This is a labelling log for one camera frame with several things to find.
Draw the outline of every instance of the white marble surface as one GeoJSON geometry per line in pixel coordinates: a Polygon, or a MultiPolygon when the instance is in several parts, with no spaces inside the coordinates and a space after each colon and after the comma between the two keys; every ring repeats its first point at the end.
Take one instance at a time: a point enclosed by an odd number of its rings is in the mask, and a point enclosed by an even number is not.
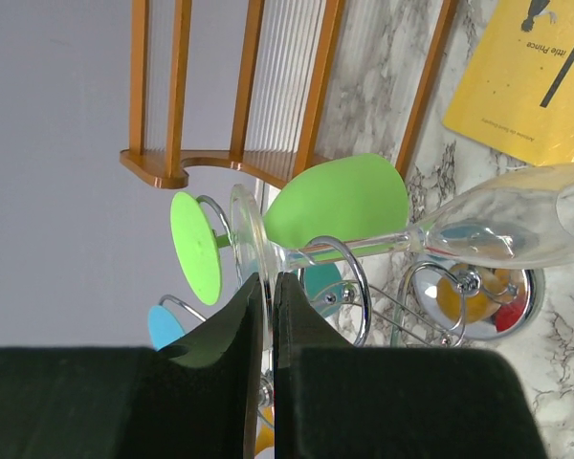
{"type": "MultiPolygon", "coordinates": [[[[515,1],[522,1],[525,8],[528,4],[525,0],[515,1]]],[[[413,83],[412,75],[420,73],[423,67],[432,19],[437,16],[440,3],[439,0],[349,3],[344,33],[350,33],[351,44],[341,44],[330,81],[319,141],[324,155],[338,158],[374,152],[394,159],[406,124],[407,107],[416,90],[418,76],[413,83]],[[368,27],[363,33],[361,24],[365,21],[368,27]],[[348,29],[358,23],[359,31],[348,29]]],[[[464,0],[459,7],[408,176],[412,219],[488,178],[522,166],[442,126],[454,89],[496,3],[496,0],[464,0]]],[[[393,254],[367,258],[364,267],[371,283],[395,294],[407,263],[404,255],[393,254]]],[[[488,346],[494,347],[517,370],[550,457],[574,458],[574,265],[546,270],[545,275],[540,316],[521,333],[488,346]]],[[[379,311],[387,308],[386,300],[375,304],[379,311]]],[[[359,326],[359,311],[342,311],[338,325],[353,338],[359,326]]],[[[385,345],[387,339],[386,325],[375,320],[370,344],[385,345]]]]}

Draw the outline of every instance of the black figure silhouette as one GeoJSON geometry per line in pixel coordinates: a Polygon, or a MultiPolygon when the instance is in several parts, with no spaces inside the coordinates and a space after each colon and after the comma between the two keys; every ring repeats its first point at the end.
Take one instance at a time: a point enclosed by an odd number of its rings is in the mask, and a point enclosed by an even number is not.
{"type": "Polygon", "coordinates": [[[524,32],[532,32],[534,29],[534,19],[544,16],[545,14],[550,16],[551,24],[555,24],[557,22],[557,14],[546,9],[550,3],[551,0],[532,0],[529,5],[529,11],[527,12],[527,18],[520,25],[520,29],[524,32]]]}

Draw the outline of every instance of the gray wall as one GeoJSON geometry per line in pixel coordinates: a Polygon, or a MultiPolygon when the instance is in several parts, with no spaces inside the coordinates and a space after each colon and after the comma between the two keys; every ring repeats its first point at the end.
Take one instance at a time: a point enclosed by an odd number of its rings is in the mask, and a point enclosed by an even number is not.
{"type": "MultiPolygon", "coordinates": [[[[194,2],[187,147],[229,145],[246,4],[194,2]]],[[[160,295],[200,306],[172,248],[173,192],[118,163],[129,49],[130,0],[0,2],[0,345],[147,343],[160,295]]],[[[194,168],[188,191],[226,207],[235,183],[254,187],[194,168]]],[[[228,269],[224,299],[235,287],[228,269]]]]}

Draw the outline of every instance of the yellow book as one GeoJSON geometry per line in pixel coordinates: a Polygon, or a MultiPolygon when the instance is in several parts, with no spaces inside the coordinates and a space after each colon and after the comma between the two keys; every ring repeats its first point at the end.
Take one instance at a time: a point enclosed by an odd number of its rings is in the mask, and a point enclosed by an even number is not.
{"type": "Polygon", "coordinates": [[[574,161],[574,0],[499,0],[444,124],[530,164],[574,161]]]}

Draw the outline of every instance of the glass base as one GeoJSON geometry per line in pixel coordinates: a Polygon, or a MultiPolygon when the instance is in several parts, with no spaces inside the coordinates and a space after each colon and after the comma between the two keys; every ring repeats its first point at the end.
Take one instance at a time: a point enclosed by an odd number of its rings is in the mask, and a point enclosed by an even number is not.
{"type": "Polygon", "coordinates": [[[184,191],[170,206],[172,240],[189,287],[205,304],[215,304],[221,295],[221,258],[207,215],[198,201],[184,191]]]}
{"type": "Polygon", "coordinates": [[[259,273],[265,298],[264,349],[272,348],[272,303],[278,277],[278,260],[266,236],[259,206],[243,185],[232,188],[230,202],[232,249],[240,285],[259,273]]]}
{"type": "MultiPolygon", "coordinates": [[[[457,265],[451,260],[426,255],[419,256],[417,261],[432,261],[448,270],[454,269],[457,265]]],[[[474,270],[478,273],[486,271],[486,269],[476,267],[474,270]]],[[[510,279],[510,285],[515,287],[515,291],[511,295],[504,293],[494,296],[493,299],[489,298],[489,304],[495,307],[488,315],[483,315],[480,319],[472,319],[467,323],[464,339],[489,341],[507,338],[521,330],[537,316],[544,292],[542,271],[504,270],[504,273],[510,279]]],[[[439,304],[439,296],[442,295],[440,282],[441,275],[435,271],[422,270],[417,273],[413,279],[417,303],[438,326],[448,331],[451,330],[449,333],[453,335],[458,335],[461,327],[454,329],[455,317],[448,317],[451,314],[447,314],[446,306],[443,308],[439,304]]]]}

